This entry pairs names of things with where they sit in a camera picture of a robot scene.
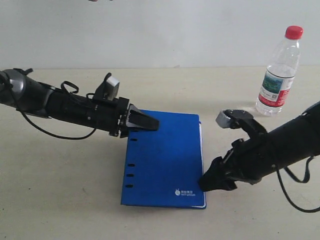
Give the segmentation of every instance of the black cable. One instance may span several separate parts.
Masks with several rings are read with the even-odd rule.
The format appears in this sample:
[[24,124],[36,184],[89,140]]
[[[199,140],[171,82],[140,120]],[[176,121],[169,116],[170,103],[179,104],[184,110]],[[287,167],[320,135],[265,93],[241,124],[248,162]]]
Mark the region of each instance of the black cable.
[[285,189],[284,183],[283,183],[282,178],[281,178],[281,175],[280,175],[279,167],[278,167],[277,164],[275,165],[275,169],[276,169],[276,174],[277,174],[277,176],[278,176],[278,180],[279,180],[279,183],[280,183],[282,192],[283,192],[285,198],[288,200],[288,202],[289,202],[295,209],[297,209],[297,210],[299,210],[299,211],[301,211],[301,212],[303,212],[303,213],[308,213],[308,214],[309,214],[309,213],[317,213],[317,212],[320,211],[320,206],[317,207],[317,208],[314,208],[314,209],[304,209],[304,208],[301,208],[301,207],[297,206],[297,205],[291,200],[291,198],[289,197],[289,195],[288,195],[288,193],[287,193],[287,191],[286,191],[286,189]]
[[81,137],[69,137],[69,136],[60,136],[60,135],[56,135],[56,134],[53,134],[49,131],[46,131],[44,130],[43,128],[39,127],[38,125],[36,125],[35,123],[33,123],[30,118],[28,118],[28,116],[21,110],[19,104],[18,104],[18,100],[15,96],[15,93],[13,92],[12,90],[12,85],[9,83],[9,79],[10,79],[10,76],[4,72],[8,78],[8,81],[6,81],[6,79],[0,75],[2,77],[2,82],[5,84],[5,87],[8,88],[8,90],[10,91],[10,94],[13,98],[13,101],[14,101],[14,104],[17,108],[17,110],[22,114],[22,116],[24,117],[24,119],[31,125],[33,126],[34,128],[36,128],[37,130],[39,130],[40,132],[42,133],[45,133],[51,137],[54,137],[54,138],[57,138],[57,139],[65,139],[65,140],[83,140],[83,139],[87,139],[88,137],[90,137],[92,134],[95,133],[95,131],[97,130],[96,128],[94,128],[89,134],[85,135],[85,136],[81,136]]

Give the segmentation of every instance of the blue notebook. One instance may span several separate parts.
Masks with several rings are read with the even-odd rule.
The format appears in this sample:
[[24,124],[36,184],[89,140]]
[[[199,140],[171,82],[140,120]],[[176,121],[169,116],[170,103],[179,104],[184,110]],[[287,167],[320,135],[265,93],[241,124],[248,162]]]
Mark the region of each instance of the blue notebook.
[[143,112],[160,121],[159,129],[130,131],[121,204],[205,209],[206,196],[197,183],[203,175],[199,116]]

